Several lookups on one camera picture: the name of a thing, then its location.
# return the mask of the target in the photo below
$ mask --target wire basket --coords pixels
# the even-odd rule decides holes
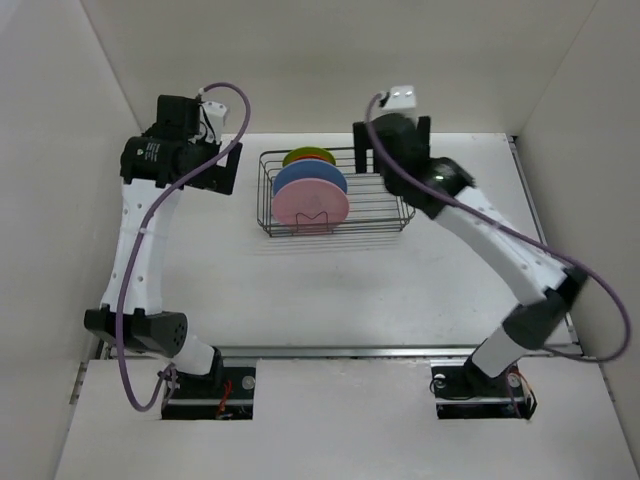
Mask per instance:
[[[260,155],[258,171],[258,224],[271,237],[308,234],[341,234],[400,232],[415,216],[415,209],[384,187],[378,173],[356,173],[354,151],[351,147],[327,148],[336,158],[336,167],[347,179],[350,211],[339,225],[300,224],[283,225],[272,214],[273,181],[282,160],[289,150],[271,150]],[[373,157],[367,157],[367,171],[372,170]]]

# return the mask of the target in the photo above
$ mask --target plate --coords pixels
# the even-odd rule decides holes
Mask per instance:
[[[324,160],[304,159],[293,162],[280,170],[273,181],[273,194],[285,185],[303,178],[318,178],[331,182],[347,193],[347,179],[342,172]]]
[[[292,230],[322,233],[333,230],[349,215],[349,199],[332,182],[304,178],[286,184],[273,198],[273,216]]]
[[[300,147],[295,150],[291,150],[282,160],[282,166],[286,167],[290,163],[293,163],[302,158],[316,158],[329,162],[331,165],[336,164],[336,158],[329,150],[325,150],[320,147]]]

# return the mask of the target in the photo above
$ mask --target pink plate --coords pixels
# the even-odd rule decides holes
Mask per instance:
[[[286,184],[273,197],[273,215],[293,231],[331,231],[349,215],[349,200],[334,183],[303,178]]]

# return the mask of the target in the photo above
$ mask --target yellow plate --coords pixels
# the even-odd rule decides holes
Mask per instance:
[[[300,160],[301,158],[315,158],[317,160],[324,160],[325,162],[329,162],[331,165],[336,164],[336,158],[331,154],[330,151],[325,150],[320,147],[300,147],[295,150],[291,150],[284,157],[282,161],[282,166],[286,167],[290,163],[295,162],[296,160]]]

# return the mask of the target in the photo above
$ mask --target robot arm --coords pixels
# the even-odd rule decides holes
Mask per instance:
[[[394,87],[384,96],[381,106],[385,113],[374,119],[371,126],[385,150],[403,170],[423,185],[483,213],[495,224],[513,229],[460,165],[450,158],[431,158],[428,140],[430,119],[421,117],[416,123],[412,87]],[[357,146],[363,143],[362,135],[358,139],[361,131],[362,124],[354,124],[356,161]],[[402,197],[467,243],[500,275],[518,300],[514,310],[476,348],[464,365],[433,369],[434,374],[441,375],[440,378],[446,377],[446,382],[441,381],[440,387],[441,397],[448,401],[452,398],[468,401],[478,397],[492,400],[506,397],[509,369],[522,356],[544,346],[573,306],[586,283],[586,273],[568,268],[491,223],[418,189],[398,176],[375,151],[374,168],[382,175],[390,193]]]
[[[85,327],[102,340],[114,343],[118,295],[143,217],[171,183],[219,153],[227,113],[215,102],[162,95],[156,123],[127,142],[121,156],[123,208],[115,264],[101,308],[85,312]],[[215,165],[188,185],[230,195],[241,149],[238,144],[231,150],[225,167]],[[180,374],[215,382],[222,369],[220,352],[190,331],[184,314],[162,308],[164,251],[181,194],[179,189],[171,193],[145,229],[124,305],[124,342],[129,350],[166,359]]]

